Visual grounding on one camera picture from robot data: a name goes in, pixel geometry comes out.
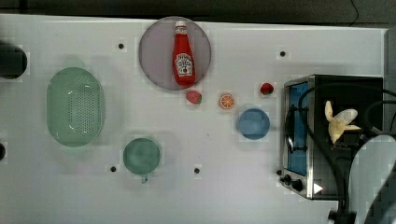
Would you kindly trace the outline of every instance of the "hole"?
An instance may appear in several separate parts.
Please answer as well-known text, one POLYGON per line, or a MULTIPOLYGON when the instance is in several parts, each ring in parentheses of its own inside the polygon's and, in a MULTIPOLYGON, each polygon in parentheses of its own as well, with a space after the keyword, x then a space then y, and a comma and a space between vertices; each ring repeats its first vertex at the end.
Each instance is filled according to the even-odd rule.
POLYGON ((0 161, 6 156, 6 148, 0 143, 0 161))

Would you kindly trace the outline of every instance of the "oven knob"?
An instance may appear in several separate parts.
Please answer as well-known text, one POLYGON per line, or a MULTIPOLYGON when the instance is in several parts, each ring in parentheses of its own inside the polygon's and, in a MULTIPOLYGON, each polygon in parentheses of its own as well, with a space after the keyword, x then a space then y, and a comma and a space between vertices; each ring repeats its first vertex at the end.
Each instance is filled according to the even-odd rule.
POLYGON ((303 190, 303 182, 301 180, 293 180, 291 181, 291 187, 297 191, 303 190))
POLYGON ((285 175, 279 179, 281 182, 285 183, 286 186, 289 186, 291 183, 291 177, 289 175, 285 175))

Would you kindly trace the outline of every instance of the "ketchup label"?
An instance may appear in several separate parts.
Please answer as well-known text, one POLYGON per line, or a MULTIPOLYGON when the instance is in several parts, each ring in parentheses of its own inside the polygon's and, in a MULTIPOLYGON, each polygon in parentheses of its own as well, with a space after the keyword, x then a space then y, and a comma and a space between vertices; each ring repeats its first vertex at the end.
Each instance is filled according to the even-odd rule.
POLYGON ((180 77, 192 76, 192 60, 190 55, 180 53, 176 56, 175 66, 180 77))
POLYGON ((187 34, 187 28, 185 26, 176 27, 176 34, 178 34, 178 35, 186 35, 187 34))

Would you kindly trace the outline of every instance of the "oven window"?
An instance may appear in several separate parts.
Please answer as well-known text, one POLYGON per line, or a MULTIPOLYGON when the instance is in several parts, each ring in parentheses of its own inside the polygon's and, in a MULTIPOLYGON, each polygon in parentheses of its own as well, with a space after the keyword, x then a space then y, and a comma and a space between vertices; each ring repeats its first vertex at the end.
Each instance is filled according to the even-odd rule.
MULTIPOLYGON (((288 151, 288 170, 299 175, 306 175, 306 129, 297 110, 301 95, 308 90, 308 83, 290 86, 289 110, 294 116, 294 134, 292 135, 292 152, 288 151)), ((307 97, 303 100, 303 108, 307 108, 307 97)))

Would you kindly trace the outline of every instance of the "green bowl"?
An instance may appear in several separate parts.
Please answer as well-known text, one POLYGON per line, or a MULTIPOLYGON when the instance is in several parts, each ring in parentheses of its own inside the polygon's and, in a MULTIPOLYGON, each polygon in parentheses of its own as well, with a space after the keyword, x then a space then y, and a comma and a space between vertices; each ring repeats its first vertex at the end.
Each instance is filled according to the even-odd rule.
POLYGON ((105 101, 99 81, 88 71, 65 68, 47 88, 47 124, 52 137, 67 147, 90 143, 105 122, 105 101))
POLYGON ((157 168, 161 152, 155 142, 148 138, 136 138, 123 151, 123 162, 133 174, 147 175, 157 168))

